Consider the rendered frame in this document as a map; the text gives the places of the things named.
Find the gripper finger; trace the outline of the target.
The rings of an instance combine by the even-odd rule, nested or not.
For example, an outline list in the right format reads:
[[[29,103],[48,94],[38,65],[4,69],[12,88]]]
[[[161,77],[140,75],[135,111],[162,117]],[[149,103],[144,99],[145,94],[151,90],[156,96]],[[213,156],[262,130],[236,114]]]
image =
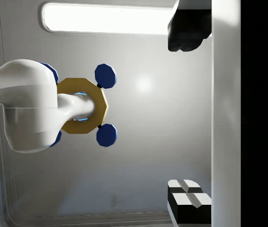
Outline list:
[[[167,208],[174,227],[212,227],[212,199],[192,180],[169,180]]]
[[[168,50],[190,52],[212,32],[212,0],[176,0],[168,23]]]

